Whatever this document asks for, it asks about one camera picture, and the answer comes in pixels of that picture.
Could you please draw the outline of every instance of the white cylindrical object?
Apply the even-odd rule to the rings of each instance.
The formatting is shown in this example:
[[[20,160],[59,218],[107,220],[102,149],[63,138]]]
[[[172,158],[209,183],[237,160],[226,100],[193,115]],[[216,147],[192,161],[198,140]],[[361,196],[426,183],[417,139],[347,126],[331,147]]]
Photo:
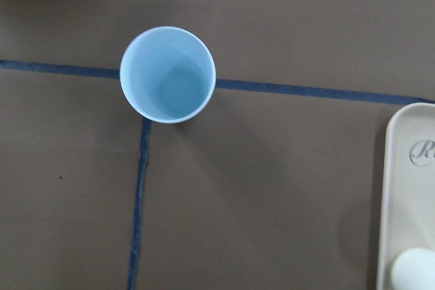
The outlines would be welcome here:
[[[391,267],[394,290],[435,290],[435,251],[408,249]]]

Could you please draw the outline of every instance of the blue tape line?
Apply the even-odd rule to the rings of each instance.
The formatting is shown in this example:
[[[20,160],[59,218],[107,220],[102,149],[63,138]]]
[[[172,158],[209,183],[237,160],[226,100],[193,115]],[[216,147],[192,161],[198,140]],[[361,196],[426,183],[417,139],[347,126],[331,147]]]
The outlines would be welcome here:
[[[0,68],[21,71],[39,71],[44,73],[60,73],[67,75],[80,75],[91,77],[106,77],[119,79],[120,73],[116,69],[100,69],[91,67],[53,65],[38,62],[23,62],[15,60],[0,60]],[[227,90],[242,90],[252,92],[267,92],[277,94],[291,94],[298,96],[313,96],[317,98],[335,98],[350,101],[365,101],[374,103],[387,103],[390,105],[409,105],[411,103],[435,103],[416,96],[402,96],[372,92],[357,92],[336,90],[331,88],[312,88],[308,86],[293,86],[283,84],[260,83],[255,81],[237,81],[233,79],[218,79],[216,88]]]
[[[142,238],[142,206],[143,206],[143,184],[145,183],[146,166],[150,150],[151,120],[142,120],[141,145],[139,167],[137,169],[137,184],[135,209],[133,214],[133,237],[130,245],[130,268],[128,269],[128,290],[134,290],[136,285],[137,268],[139,266],[139,254]]]
[[[351,101],[388,103],[390,105],[409,105],[416,102],[435,103],[435,101],[429,101],[415,96],[356,92],[347,90],[335,90],[331,88],[312,88],[308,86],[270,84],[255,81],[235,81],[232,79],[218,79],[216,81],[216,88],[223,88],[227,90],[291,94],[299,96],[313,96],[317,98],[336,98]]]
[[[102,69],[81,66],[53,65],[40,62],[25,62],[16,60],[0,60],[0,68],[14,69],[17,71],[37,71],[41,73],[58,73],[66,75],[120,78],[117,69]]]

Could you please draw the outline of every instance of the white plastic object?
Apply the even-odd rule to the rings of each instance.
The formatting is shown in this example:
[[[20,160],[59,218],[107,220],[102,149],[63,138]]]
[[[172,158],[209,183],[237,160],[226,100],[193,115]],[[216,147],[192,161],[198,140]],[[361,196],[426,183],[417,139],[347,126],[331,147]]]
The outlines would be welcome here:
[[[391,266],[399,254],[435,250],[434,221],[435,105],[415,103],[387,127],[377,290],[394,290]]]
[[[391,267],[391,283],[394,290],[434,290],[435,251],[414,248],[400,254]]]

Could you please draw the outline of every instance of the brown floor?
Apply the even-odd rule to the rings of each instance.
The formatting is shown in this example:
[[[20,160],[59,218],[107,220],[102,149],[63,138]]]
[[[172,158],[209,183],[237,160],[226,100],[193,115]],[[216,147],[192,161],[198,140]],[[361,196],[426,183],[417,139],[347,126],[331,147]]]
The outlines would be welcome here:
[[[116,69],[158,25],[219,78],[435,99],[433,0],[0,0],[0,59]],[[141,117],[118,80],[0,70],[0,288],[125,289]],[[396,105],[216,90],[153,124],[138,289],[374,289]]]

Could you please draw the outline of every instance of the plastic tray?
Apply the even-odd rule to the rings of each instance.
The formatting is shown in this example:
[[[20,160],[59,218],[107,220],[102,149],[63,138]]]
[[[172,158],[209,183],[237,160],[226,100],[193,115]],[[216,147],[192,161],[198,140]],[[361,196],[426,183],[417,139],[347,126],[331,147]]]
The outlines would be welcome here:
[[[393,290],[391,264],[412,247],[435,249],[435,105],[425,103],[388,124],[377,290]]]

